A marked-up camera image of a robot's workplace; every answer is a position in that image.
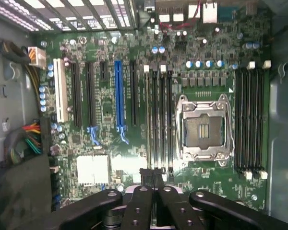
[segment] screw hole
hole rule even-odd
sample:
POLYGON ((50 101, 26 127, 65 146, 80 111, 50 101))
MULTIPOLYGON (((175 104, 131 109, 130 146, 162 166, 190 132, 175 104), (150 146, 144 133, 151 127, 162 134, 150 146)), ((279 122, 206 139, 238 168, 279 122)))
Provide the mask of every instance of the screw hole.
POLYGON ((192 220, 188 220, 188 226, 193 226, 193 221, 192 220))

